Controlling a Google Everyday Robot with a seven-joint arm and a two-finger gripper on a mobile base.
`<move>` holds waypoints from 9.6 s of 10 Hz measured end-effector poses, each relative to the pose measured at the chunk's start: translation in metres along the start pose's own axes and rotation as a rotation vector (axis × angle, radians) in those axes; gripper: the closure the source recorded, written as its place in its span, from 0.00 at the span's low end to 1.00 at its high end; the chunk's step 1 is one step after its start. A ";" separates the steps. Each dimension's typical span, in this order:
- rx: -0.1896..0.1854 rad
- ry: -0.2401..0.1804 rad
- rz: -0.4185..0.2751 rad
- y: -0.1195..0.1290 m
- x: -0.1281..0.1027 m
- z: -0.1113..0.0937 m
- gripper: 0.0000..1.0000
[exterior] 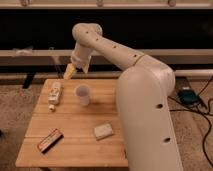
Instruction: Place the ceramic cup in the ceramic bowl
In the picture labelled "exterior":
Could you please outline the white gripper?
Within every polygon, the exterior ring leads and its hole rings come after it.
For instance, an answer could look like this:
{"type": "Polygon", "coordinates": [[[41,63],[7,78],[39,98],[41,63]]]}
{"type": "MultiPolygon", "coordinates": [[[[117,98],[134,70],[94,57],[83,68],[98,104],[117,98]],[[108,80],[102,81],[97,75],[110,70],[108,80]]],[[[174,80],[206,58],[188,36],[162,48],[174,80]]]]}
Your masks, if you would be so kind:
{"type": "Polygon", "coordinates": [[[82,69],[85,74],[88,73],[92,49],[77,43],[71,53],[71,62],[67,65],[63,78],[68,80],[75,73],[76,68],[82,69]]]}

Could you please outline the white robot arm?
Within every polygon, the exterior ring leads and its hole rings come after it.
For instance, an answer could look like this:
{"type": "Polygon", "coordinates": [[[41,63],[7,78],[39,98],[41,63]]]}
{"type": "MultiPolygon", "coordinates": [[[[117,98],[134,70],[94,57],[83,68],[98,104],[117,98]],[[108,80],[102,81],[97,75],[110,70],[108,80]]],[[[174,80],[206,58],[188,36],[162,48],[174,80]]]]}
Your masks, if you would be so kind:
{"type": "Polygon", "coordinates": [[[78,23],[71,54],[75,67],[88,71],[94,51],[122,70],[116,86],[130,171],[183,171],[167,97],[175,87],[175,74],[154,57],[102,36],[95,23],[78,23]]]}

